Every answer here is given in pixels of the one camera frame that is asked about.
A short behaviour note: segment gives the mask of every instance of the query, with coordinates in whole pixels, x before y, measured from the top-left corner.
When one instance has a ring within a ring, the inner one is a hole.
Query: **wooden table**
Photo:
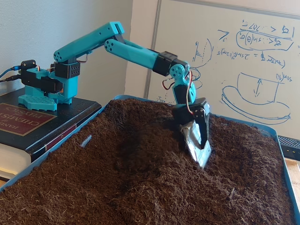
[[[300,208],[300,169],[297,161],[292,159],[285,159],[287,168],[292,181],[292,186],[296,196],[298,207]],[[4,185],[5,182],[0,180],[0,187]]]
[[[0,180],[0,187],[2,186],[2,185],[4,185],[6,182],[5,181],[1,181]]]

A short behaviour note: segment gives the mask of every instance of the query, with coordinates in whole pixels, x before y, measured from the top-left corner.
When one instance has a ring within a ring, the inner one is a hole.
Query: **robotic arm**
[[[25,95],[19,103],[29,109],[57,110],[57,104],[71,104],[77,95],[80,64],[78,58],[104,46],[111,54],[136,63],[162,76],[171,75],[175,80],[172,87],[176,100],[172,113],[181,125],[193,159],[204,167],[211,153],[208,142],[209,105],[205,98],[196,99],[190,65],[170,52],[156,52],[124,40],[124,29],[120,22],[109,22],[95,31],[58,49],[53,54],[55,62],[50,69],[40,69],[34,60],[23,61],[20,74],[10,81],[21,78]]]
[[[187,62],[177,59],[177,56],[172,53],[158,53],[124,40],[123,33],[124,29],[120,22],[109,22],[57,50],[54,53],[54,59],[59,64],[70,65],[78,62],[77,58],[91,54],[96,48],[104,46],[107,52],[125,60],[151,69],[163,76],[170,74],[175,79],[173,93],[176,103],[186,103],[187,91],[189,103],[194,103],[195,86],[192,83],[188,90],[189,81],[185,79],[190,69]]]

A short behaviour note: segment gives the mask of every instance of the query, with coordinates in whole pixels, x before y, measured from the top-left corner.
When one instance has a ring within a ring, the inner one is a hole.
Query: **whiteboard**
[[[162,0],[155,50],[191,65],[197,98],[207,98],[211,113],[300,139],[300,20]],[[148,99],[175,104],[164,79],[151,73]]]

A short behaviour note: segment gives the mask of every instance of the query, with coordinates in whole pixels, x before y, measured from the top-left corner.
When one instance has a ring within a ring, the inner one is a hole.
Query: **textbook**
[[[73,98],[57,111],[29,110],[18,104],[19,89],[0,96],[0,179],[24,170],[101,109],[95,101]]]

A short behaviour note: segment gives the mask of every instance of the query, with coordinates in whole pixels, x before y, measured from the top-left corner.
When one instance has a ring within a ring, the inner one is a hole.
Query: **brown soil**
[[[295,224],[283,159],[271,138],[211,116],[210,143],[203,171],[183,151],[169,106],[111,101],[0,194],[0,223]]]

